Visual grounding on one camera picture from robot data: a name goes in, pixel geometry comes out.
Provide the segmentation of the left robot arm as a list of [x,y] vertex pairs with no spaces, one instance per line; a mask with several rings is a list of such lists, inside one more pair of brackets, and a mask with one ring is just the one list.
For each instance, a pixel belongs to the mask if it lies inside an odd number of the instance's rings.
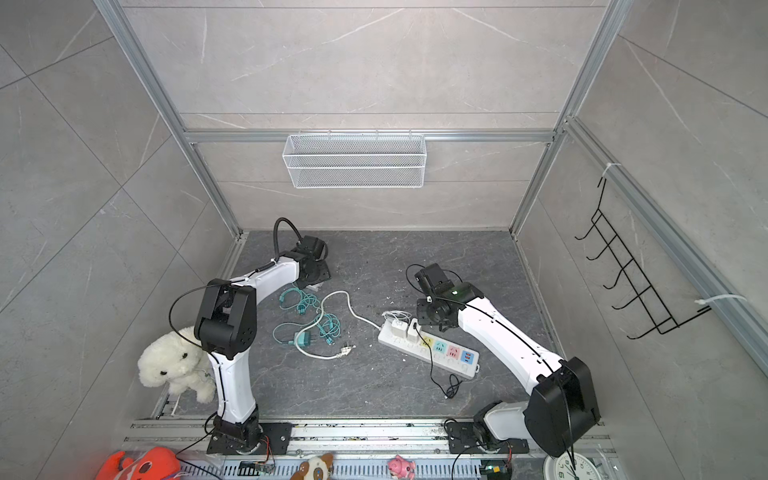
[[257,306],[285,286],[303,288],[330,278],[325,241],[302,235],[285,217],[275,221],[272,241],[274,255],[267,264],[243,276],[208,282],[193,330],[210,359],[217,389],[213,433],[245,451],[255,449],[262,437],[249,371]]

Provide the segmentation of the white charger with black cable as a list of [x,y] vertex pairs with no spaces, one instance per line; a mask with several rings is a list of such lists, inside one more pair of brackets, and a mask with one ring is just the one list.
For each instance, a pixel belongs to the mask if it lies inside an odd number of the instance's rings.
[[422,335],[420,328],[416,325],[415,322],[411,322],[408,333],[414,333],[418,338],[419,344],[421,346],[424,346],[428,351],[429,363],[430,363],[430,371],[429,371],[430,381],[438,387],[438,389],[441,391],[445,399],[447,400],[453,399],[458,394],[463,381],[460,380],[455,373],[450,373],[448,376],[448,386],[444,387],[442,384],[440,384],[434,378],[435,360],[434,360],[434,355],[432,353],[432,347],[428,344],[428,342]]

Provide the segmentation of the white multicolour power strip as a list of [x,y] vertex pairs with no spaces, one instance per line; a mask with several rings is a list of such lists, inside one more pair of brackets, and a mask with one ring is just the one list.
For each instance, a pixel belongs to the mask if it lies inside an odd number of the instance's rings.
[[308,352],[300,342],[300,338],[312,329],[317,329],[321,336],[334,342],[341,334],[341,324],[338,317],[326,310],[326,303],[334,297],[343,297],[352,318],[374,328],[380,344],[394,349],[402,354],[427,362],[432,368],[445,370],[457,379],[472,380],[479,372],[480,354],[450,340],[446,340],[423,331],[418,321],[405,311],[385,311],[383,322],[376,323],[359,315],[352,307],[351,296],[347,291],[337,290],[319,300],[310,294],[304,294],[308,300],[300,300],[295,306],[298,312],[314,313],[314,318],[306,324],[299,324],[290,344],[302,355],[314,359],[331,361],[351,353],[352,347],[342,347],[334,355],[319,355]]

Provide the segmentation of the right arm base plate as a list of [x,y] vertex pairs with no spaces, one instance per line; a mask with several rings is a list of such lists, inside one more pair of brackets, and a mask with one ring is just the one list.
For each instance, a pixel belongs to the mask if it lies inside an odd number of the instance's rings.
[[526,439],[496,439],[479,422],[458,421],[448,418],[443,422],[443,429],[448,438],[449,451],[452,454],[528,454],[529,443]]

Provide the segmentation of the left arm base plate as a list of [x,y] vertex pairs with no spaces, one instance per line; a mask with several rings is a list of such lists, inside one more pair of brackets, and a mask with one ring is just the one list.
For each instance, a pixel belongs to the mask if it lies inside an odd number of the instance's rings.
[[207,454],[284,455],[287,453],[293,424],[287,422],[233,424],[214,422]]

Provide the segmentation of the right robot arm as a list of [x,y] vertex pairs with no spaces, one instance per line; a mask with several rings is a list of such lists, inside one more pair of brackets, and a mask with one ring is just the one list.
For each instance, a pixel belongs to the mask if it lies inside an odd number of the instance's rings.
[[438,264],[414,274],[417,319],[440,330],[459,328],[480,341],[519,381],[529,399],[495,402],[473,418],[478,446],[535,443],[547,455],[575,456],[575,444],[601,420],[592,374],[579,358],[563,359],[536,343],[470,282],[453,282]]

